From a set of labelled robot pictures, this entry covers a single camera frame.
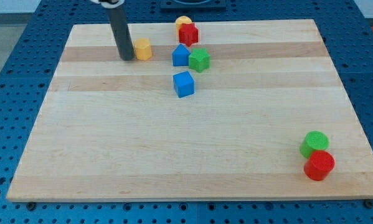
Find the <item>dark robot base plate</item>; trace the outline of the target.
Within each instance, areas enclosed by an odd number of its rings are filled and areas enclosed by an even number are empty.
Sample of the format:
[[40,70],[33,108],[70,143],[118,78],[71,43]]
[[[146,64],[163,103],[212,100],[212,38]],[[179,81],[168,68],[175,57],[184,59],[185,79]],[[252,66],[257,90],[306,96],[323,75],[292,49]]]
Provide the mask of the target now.
[[160,10],[200,10],[200,9],[225,9],[227,0],[159,0]]

